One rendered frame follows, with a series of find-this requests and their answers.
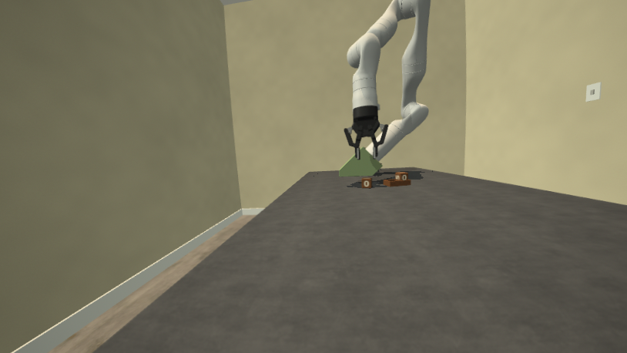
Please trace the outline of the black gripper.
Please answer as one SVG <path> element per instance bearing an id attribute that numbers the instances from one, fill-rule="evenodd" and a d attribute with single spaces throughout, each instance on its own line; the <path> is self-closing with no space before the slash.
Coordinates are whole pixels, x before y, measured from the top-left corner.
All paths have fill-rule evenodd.
<path id="1" fill-rule="evenodd" d="M 384 143 L 385 136 L 387 134 L 388 125 L 380 124 L 378 121 L 378 111 L 377 106 L 360 106 L 353 109 L 353 125 L 352 127 L 345 128 L 344 132 L 347 137 L 347 141 L 349 146 L 355 148 L 355 157 L 360 160 L 360 148 L 359 143 L 361 141 L 361 137 L 371 137 L 372 142 L 374 144 L 373 147 L 373 159 L 375 160 L 378 156 L 377 148 L 379 145 Z M 381 140 L 377 142 L 375 133 L 378 128 L 381 128 Z M 351 138 L 352 130 L 357 134 L 356 142 L 352 143 L 353 140 Z"/>

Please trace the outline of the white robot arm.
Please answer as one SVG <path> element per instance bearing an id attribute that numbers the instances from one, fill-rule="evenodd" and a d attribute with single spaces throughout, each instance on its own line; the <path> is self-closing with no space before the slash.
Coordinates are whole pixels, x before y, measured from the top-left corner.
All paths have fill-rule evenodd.
<path id="1" fill-rule="evenodd" d="M 377 148 L 378 162 L 428 116 L 428 107 L 416 102 L 416 92 L 426 73 L 430 5 L 431 0 L 393 0 L 386 12 L 347 52 L 349 65 L 358 69 L 353 76 L 353 109 L 377 106 L 376 74 L 381 48 L 393 37 L 397 22 L 416 17 L 414 34 L 402 58 L 403 119 L 389 125 L 384 143 Z"/>

